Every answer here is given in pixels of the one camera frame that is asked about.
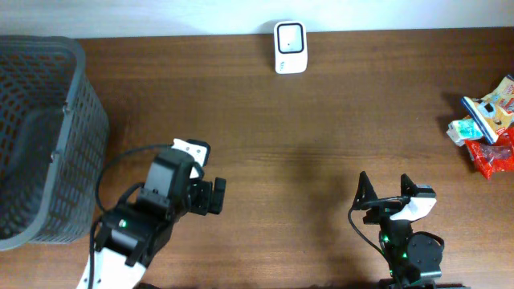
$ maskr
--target chip bag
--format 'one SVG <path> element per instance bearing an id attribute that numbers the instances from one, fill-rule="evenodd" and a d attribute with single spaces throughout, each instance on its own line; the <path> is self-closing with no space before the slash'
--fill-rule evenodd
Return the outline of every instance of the chip bag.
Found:
<path id="1" fill-rule="evenodd" d="M 481 99 L 464 96 L 461 102 L 492 145 L 514 121 L 514 76 L 505 76 L 493 92 Z"/>
<path id="2" fill-rule="evenodd" d="M 475 167 L 488 180 L 496 172 L 514 171 L 514 128 L 501 134 L 495 145 L 465 140 Z"/>

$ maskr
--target wood grain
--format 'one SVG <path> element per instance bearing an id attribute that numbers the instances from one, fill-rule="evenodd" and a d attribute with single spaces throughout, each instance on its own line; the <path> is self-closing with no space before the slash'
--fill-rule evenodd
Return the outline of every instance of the wood grain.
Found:
<path id="1" fill-rule="evenodd" d="M 446 283 L 514 283 L 514 173 L 486 181 L 445 135 L 461 96 L 489 93 L 514 64 L 513 29 L 309 34 L 300 75 L 277 75 L 270 35 L 81 40 L 110 119 L 108 158 L 197 138 L 206 177 L 228 180 L 219 216 L 187 215 L 144 281 L 163 288 L 310 287 L 377 282 L 386 263 L 346 213 L 366 170 L 381 197 L 400 175 L 438 193 L 414 224 L 443 237 Z M 151 154 L 109 172 L 111 206 L 144 180 Z M 377 228 L 363 231 L 376 240 Z M 73 288 L 87 239 L 0 254 L 0 288 Z"/>

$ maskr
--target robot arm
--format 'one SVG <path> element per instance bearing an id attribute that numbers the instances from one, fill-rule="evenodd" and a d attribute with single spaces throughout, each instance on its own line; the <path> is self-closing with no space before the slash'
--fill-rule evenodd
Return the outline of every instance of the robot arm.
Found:
<path id="1" fill-rule="evenodd" d="M 146 182 L 133 185 L 97 222 L 94 258 L 90 256 L 77 289 L 132 289 L 183 215 L 221 213 L 226 180 L 216 178 L 214 189 L 212 182 L 202 180 L 209 152 L 207 143 L 176 139 L 155 157 Z M 137 189 L 136 201 L 129 203 Z"/>
<path id="2" fill-rule="evenodd" d="M 414 233 L 411 223 L 428 215 L 434 206 L 435 192 L 428 185 L 415 185 L 402 175 L 402 194 L 378 199 L 365 172 L 359 178 L 357 194 L 349 211 L 355 231 L 378 250 L 390 267 L 392 279 L 381 280 L 380 288 L 436 288 L 441 277 L 444 241 L 427 232 Z M 355 227 L 351 212 L 365 210 L 366 225 L 379 225 L 380 248 Z"/>

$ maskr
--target snack package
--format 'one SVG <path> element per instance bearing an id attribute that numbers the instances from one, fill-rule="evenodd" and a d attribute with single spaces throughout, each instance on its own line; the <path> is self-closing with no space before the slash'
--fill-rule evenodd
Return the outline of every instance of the snack package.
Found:
<path id="1" fill-rule="evenodd" d="M 492 145 L 514 119 L 514 76 L 505 76 L 493 92 L 479 100 L 464 96 L 461 102 Z"/>
<path id="2" fill-rule="evenodd" d="M 458 146 L 463 146 L 465 140 L 478 140 L 483 137 L 479 126 L 470 116 L 450 122 L 447 135 Z"/>
<path id="3" fill-rule="evenodd" d="M 514 171 L 514 128 L 509 128 L 494 146 L 465 140 L 475 167 L 488 180 L 496 172 Z"/>

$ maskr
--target colorful food wrapper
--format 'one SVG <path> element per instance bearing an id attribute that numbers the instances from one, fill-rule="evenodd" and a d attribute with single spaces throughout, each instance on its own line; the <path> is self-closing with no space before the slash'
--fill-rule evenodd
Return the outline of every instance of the colorful food wrapper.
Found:
<path id="1" fill-rule="evenodd" d="M 498 137 L 495 145 L 465 140 L 475 167 L 488 180 L 496 172 L 514 171 L 514 128 L 507 129 Z"/>
<path id="2" fill-rule="evenodd" d="M 505 76 L 493 92 L 481 99 L 464 96 L 461 102 L 492 145 L 514 119 L 514 76 Z"/>
<path id="3" fill-rule="evenodd" d="M 479 126 L 471 117 L 450 122 L 447 135 L 458 146 L 463 146 L 465 140 L 478 140 L 483 137 Z"/>

